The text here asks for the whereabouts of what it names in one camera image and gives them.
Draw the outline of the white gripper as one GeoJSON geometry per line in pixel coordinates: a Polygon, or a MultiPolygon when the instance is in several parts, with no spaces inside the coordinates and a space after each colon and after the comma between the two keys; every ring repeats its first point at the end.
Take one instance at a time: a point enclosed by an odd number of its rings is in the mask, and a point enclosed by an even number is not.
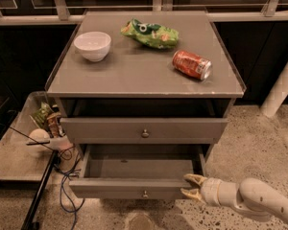
{"type": "Polygon", "coordinates": [[[206,178],[200,174],[188,173],[183,176],[190,185],[197,185],[201,187],[201,192],[199,189],[183,189],[180,191],[186,197],[195,200],[196,202],[206,203],[210,206],[220,206],[218,199],[219,186],[221,184],[220,179],[216,178],[206,178]]]}

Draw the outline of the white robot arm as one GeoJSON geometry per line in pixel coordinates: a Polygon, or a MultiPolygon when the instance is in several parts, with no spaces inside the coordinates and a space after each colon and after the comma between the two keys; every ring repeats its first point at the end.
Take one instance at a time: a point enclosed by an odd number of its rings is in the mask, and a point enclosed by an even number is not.
{"type": "Polygon", "coordinates": [[[288,225],[288,61],[263,105],[236,106],[204,175],[188,174],[181,192],[208,206],[288,225]]]}

